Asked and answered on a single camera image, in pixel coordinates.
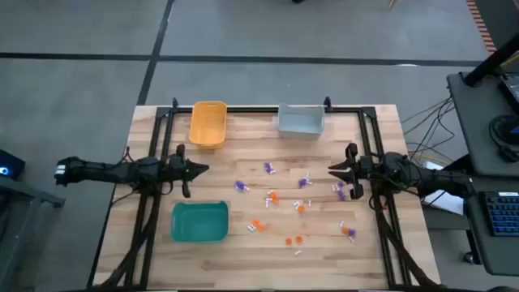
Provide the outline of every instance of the blue light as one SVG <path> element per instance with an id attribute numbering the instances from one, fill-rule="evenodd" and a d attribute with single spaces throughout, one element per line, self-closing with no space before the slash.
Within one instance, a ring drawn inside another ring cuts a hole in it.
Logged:
<path id="1" fill-rule="evenodd" d="M 3 167 L 3 166 L 0 167 L 0 174 L 2 174 L 2 175 L 9 175 L 9 172 L 10 172 L 10 171 L 9 171 L 8 168 Z"/>

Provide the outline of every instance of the wooden tabletop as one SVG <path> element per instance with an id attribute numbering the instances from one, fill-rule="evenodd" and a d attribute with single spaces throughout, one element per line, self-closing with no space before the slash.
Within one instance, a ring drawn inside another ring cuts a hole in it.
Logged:
<path id="1" fill-rule="evenodd" d="M 135 110 L 127 142 L 134 158 L 148 155 L 155 110 L 150 106 Z M 406 153 L 396 106 L 377 105 L 376 111 L 384 150 Z M 200 151 L 190 143 L 190 122 L 190 114 L 175 115 L 169 152 L 174 152 L 177 144 L 185 144 L 188 158 L 210 165 L 210 170 L 191 184 L 191 199 L 187 201 L 225 201 L 230 212 L 229 235 L 221 243 L 175 243 L 170 237 L 171 213 L 177 202 L 185 201 L 180 184 L 175 183 L 174 190 L 161 201 L 149 289 L 387 288 L 375 214 L 367 203 L 369 183 L 364 183 L 365 194 L 360 200 L 341 202 L 331 189 L 338 181 L 328 174 L 328 166 L 344 161 L 348 143 L 357 143 L 359 154 L 363 154 L 355 114 L 327 114 L 325 131 L 318 141 L 279 139 L 275 114 L 228 114 L 225 146 L 210 151 Z M 161 139 L 157 153 L 161 152 Z M 266 174 L 264 162 L 272 162 L 277 172 Z M 306 172 L 314 184 L 299 189 L 297 181 Z M 251 190 L 238 193 L 234 189 L 237 180 Z M 265 208 L 264 197 L 271 189 L 277 192 L 280 203 Z M 117 187 L 114 198 L 130 191 L 129 187 Z M 300 215 L 293 206 L 296 200 L 311 200 L 311 207 Z M 406 248 L 424 272 L 440 282 L 418 198 L 401 193 L 395 200 Z M 106 279 L 127 252 L 138 201 L 139 196 L 133 195 L 112 207 L 94 283 Z M 263 233 L 247 229 L 255 219 L 266 225 Z M 354 243 L 341 234 L 340 221 L 357 229 Z M 301 245 L 285 245 L 286 238 L 294 240 L 298 235 L 303 237 Z M 297 250 L 302 253 L 295 256 Z M 392 258 L 398 273 L 394 250 Z M 142 255 L 135 279 L 139 279 L 141 262 Z"/>

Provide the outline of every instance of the keyboard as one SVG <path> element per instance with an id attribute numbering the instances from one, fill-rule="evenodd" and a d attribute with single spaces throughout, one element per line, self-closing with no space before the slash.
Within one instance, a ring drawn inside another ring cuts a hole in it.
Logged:
<path id="1" fill-rule="evenodd" d="M 519 194 L 484 192 L 480 195 L 487 223 L 494 236 L 519 237 Z"/>

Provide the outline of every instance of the gray plastic bin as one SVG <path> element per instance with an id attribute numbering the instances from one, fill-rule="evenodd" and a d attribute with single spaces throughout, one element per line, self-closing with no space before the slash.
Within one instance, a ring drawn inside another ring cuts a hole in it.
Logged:
<path id="1" fill-rule="evenodd" d="M 317 140 L 324 131 L 324 107 L 279 105 L 277 129 L 281 138 Z"/>

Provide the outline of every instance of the teal plastic bin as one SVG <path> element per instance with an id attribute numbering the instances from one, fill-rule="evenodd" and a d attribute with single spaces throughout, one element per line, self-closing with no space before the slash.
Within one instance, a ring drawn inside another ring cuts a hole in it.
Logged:
<path id="1" fill-rule="evenodd" d="M 179 243 L 220 242 L 229 233 L 229 207 L 177 203 L 171 215 L 171 238 Z"/>

